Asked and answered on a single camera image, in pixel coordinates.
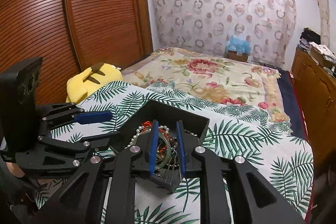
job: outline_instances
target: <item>dark blue bed sheet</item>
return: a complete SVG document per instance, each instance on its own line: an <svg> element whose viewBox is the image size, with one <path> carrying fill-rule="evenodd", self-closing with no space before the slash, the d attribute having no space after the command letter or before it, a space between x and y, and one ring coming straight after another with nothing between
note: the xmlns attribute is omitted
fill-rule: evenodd
<svg viewBox="0 0 336 224"><path fill-rule="evenodd" d="M278 85L283 100L283 108L285 113L291 119L291 129L293 130L291 135L303 140L307 140L302 113L295 96L294 87L290 81L289 72L281 69L278 70L281 74L281 77L278 78Z"/></svg>

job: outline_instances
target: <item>floral bedspread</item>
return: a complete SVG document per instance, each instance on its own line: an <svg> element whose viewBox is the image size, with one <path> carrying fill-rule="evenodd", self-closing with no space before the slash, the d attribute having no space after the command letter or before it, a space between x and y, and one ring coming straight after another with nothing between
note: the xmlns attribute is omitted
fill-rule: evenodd
<svg viewBox="0 0 336 224"><path fill-rule="evenodd" d="M114 81L97 90L79 105L86 111L108 110L113 114L112 120L86 125L70 124L53 130L52 137L76 142L82 137L116 131L148 100L156 100L208 117L209 126L203 145L219 156L244 156L305 218L313 178L311 147L304 140L288 135L289 121L271 122L267 111L252 105L225 105L199 99L176 89L173 81L168 84L157 81L147 89ZM98 152L103 157L110 153L111 150ZM35 198L39 207L43 206L65 180L41 183L45 183L45 186L36 193ZM136 223L191 224L199 223L199 219L199 179L183 179L173 194L158 188L150 181L137 179Z"/></svg>
<svg viewBox="0 0 336 224"><path fill-rule="evenodd" d="M215 103L255 105L274 122L289 120L283 108L277 70L166 47L122 71L124 81L146 88L159 80Z"/></svg>

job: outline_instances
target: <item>wooden cabinet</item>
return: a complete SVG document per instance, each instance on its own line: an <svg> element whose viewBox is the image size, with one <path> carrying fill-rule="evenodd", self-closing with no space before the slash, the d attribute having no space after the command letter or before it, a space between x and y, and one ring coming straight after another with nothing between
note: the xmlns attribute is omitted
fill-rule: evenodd
<svg viewBox="0 0 336 224"><path fill-rule="evenodd" d="M336 150L336 80L299 49L292 73L317 167Z"/></svg>

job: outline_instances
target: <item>sheer patterned curtain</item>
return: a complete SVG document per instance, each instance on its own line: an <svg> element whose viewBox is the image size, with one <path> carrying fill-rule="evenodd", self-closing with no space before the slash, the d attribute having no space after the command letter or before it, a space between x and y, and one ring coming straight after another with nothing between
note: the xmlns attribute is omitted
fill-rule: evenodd
<svg viewBox="0 0 336 224"><path fill-rule="evenodd" d="M223 56L231 36L255 61L282 66L295 27L295 0L153 0L162 46Z"/></svg>

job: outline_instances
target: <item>mattress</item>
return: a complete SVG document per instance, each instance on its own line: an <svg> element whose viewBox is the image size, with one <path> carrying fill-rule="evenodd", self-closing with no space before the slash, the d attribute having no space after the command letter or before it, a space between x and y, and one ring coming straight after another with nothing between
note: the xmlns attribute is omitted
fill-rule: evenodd
<svg viewBox="0 0 336 224"><path fill-rule="evenodd" d="M124 81L146 88L173 80L189 95L229 105L266 109L271 122L288 121L276 69L165 47L122 71Z"/></svg>

